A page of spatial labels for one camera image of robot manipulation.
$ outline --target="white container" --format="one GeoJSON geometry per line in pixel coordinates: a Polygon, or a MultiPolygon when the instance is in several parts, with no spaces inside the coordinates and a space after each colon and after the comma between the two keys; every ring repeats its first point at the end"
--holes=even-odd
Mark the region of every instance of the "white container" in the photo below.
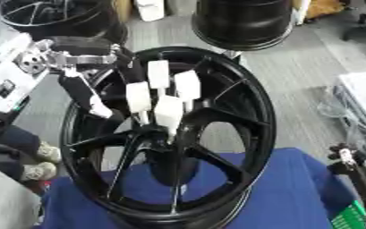
{"type": "Polygon", "coordinates": [[[144,21],[155,21],[165,17],[165,0],[135,0],[144,21]]]}

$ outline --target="white block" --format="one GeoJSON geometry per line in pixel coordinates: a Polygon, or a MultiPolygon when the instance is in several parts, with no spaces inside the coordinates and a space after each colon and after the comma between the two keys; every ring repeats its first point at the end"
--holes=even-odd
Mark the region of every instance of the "white block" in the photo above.
{"type": "Polygon", "coordinates": [[[176,74],[174,82],[178,97],[183,102],[200,98],[200,79],[194,70],[176,74]]]}
{"type": "Polygon", "coordinates": [[[148,78],[152,89],[167,89],[170,87],[168,61],[150,61],[148,63],[148,78]]]}
{"type": "Polygon", "coordinates": [[[169,133],[175,135],[183,118],[183,101],[177,97],[162,96],[154,112],[157,124],[165,126],[169,133]]]}
{"type": "Polygon", "coordinates": [[[146,81],[127,84],[125,94],[132,114],[151,109],[149,85],[146,81]]]}

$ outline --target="person's leg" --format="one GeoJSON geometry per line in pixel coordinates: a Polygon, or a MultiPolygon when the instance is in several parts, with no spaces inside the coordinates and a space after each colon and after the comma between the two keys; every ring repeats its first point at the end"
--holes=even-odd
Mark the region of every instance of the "person's leg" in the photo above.
{"type": "Polygon", "coordinates": [[[17,149],[31,157],[40,157],[45,161],[59,163],[61,160],[59,148],[50,146],[41,141],[37,135],[14,125],[0,136],[0,144],[17,149]]]}
{"type": "Polygon", "coordinates": [[[38,152],[40,139],[37,135],[12,125],[0,136],[0,144],[34,157],[38,152]]]}
{"type": "Polygon", "coordinates": [[[18,162],[0,162],[0,171],[17,182],[46,181],[56,175],[56,167],[52,163],[43,162],[38,165],[21,165],[18,162]]]}

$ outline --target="sneaker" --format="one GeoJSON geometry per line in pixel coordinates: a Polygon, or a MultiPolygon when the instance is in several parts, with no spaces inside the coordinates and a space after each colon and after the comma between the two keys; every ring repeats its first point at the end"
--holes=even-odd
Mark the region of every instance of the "sneaker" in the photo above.
{"type": "Polygon", "coordinates": [[[22,181],[47,181],[55,177],[57,169],[50,162],[43,162],[38,165],[25,165],[22,181]]]}
{"type": "Polygon", "coordinates": [[[49,145],[45,141],[40,142],[37,155],[41,159],[55,164],[59,163],[62,160],[60,149],[49,145]]]}

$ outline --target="blue cloth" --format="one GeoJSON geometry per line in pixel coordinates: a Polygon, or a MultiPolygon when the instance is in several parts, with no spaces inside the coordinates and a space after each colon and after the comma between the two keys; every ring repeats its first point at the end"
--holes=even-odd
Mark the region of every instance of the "blue cloth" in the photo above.
{"type": "MultiPolygon", "coordinates": [[[[235,164],[243,160],[243,154],[222,156],[235,164]]],[[[217,168],[203,162],[183,199],[206,194],[224,178],[217,168]]],[[[170,197],[169,188],[151,178],[146,165],[134,165],[123,188],[129,197],[151,203],[168,202],[170,197]]],[[[352,193],[320,162],[297,148],[280,148],[274,150],[239,216],[226,228],[331,228],[330,219],[353,200],[352,193]]],[[[107,212],[86,199],[70,178],[54,180],[43,204],[45,220],[39,229],[116,228],[107,212]]]]}

